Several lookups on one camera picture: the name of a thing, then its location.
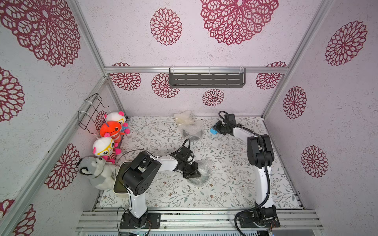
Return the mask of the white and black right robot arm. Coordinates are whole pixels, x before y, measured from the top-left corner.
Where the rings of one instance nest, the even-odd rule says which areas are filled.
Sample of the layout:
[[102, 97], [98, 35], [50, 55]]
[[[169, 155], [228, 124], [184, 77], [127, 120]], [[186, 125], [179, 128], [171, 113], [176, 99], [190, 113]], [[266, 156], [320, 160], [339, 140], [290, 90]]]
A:
[[272, 207], [271, 167], [275, 159], [269, 135], [258, 134], [238, 124], [234, 114], [219, 111], [220, 120], [213, 130], [222, 135], [231, 135], [244, 142], [247, 147], [247, 159], [256, 175], [256, 206]]

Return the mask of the blue floral ceramic plate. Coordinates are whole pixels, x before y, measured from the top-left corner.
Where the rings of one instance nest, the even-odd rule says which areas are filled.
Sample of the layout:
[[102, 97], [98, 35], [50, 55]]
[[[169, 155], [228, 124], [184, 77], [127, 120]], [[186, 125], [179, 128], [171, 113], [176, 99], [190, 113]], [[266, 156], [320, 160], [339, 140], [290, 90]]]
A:
[[204, 172], [201, 174], [200, 177], [196, 178], [196, 180], [199, 182], [199, 183], [206, 183], [211, 177], [211, 173], [210, 172]]

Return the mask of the blue tape dispenser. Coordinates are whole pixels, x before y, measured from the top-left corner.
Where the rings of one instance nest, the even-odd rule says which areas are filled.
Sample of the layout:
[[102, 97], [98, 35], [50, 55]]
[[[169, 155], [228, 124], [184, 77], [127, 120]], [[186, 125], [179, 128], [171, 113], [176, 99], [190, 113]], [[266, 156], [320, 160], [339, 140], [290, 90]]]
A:
[[217, 132], [217, 130], [215, 128], [211, 128], [210, 129], [210, 133], [213, 134], [213, 135], [217, 135], [218, 134], [218, 132]]

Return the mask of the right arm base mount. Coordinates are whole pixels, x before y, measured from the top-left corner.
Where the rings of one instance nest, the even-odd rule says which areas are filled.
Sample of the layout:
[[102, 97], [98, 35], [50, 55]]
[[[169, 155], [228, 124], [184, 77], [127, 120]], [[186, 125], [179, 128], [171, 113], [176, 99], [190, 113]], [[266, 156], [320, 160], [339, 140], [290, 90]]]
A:
[[253, 211], [241, 213], [238, 217], [242, 228], [279, 228], [281, 226], [276, 206], [260, 207]]

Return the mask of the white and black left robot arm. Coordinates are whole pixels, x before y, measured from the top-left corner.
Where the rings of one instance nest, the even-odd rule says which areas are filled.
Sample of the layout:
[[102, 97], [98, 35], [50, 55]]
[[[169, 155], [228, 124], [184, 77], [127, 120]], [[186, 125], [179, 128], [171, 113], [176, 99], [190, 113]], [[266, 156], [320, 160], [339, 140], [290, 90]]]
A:
[[140, 152], [128, 167], [120, 169], [117, 174], [117, 180], [129, 193], [129, 211], [134, 218], [140, 219], [147, 212], [145, 192], [162, 171], [180, 172], [185, 179], [201, 177], [194, 153], [185, 146], [161, 157], [154, 157], [147, 151]]

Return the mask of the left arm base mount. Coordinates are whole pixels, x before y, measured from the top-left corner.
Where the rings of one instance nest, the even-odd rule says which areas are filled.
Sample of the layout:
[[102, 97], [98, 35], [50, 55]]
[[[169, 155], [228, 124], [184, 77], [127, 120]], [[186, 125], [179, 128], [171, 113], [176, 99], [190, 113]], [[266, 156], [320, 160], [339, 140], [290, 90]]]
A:
[[161, 214], [146, 212], [140, 218], [136, 218], [130, 212], [122, 215], [120, 229], [159, 229]]

